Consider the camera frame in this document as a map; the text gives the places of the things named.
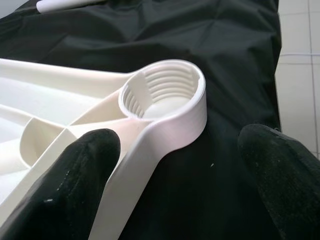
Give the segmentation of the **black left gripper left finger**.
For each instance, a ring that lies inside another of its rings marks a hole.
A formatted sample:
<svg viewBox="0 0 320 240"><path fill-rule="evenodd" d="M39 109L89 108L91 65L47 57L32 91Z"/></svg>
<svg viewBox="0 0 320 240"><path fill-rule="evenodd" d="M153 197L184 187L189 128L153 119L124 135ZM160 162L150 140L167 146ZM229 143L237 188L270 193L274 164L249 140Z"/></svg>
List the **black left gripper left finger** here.
<svg viewBox="0 0 320 240"><path fill-rule="evenodd" d="M88 239L120 152L119 136L107 128L69 144L3 223L1 239Z"/></svg>

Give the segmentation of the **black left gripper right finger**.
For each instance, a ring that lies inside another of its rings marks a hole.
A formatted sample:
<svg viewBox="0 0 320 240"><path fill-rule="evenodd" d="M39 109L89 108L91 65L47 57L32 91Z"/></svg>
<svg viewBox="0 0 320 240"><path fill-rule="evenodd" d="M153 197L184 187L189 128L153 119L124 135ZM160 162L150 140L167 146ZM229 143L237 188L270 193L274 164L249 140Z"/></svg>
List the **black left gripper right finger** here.
<svg viewBox="0 0 320 240"><path fill-rule="evenodd" d="M320 161L301 142L249 124L237 146L283 240L320 238Z"/></svg>

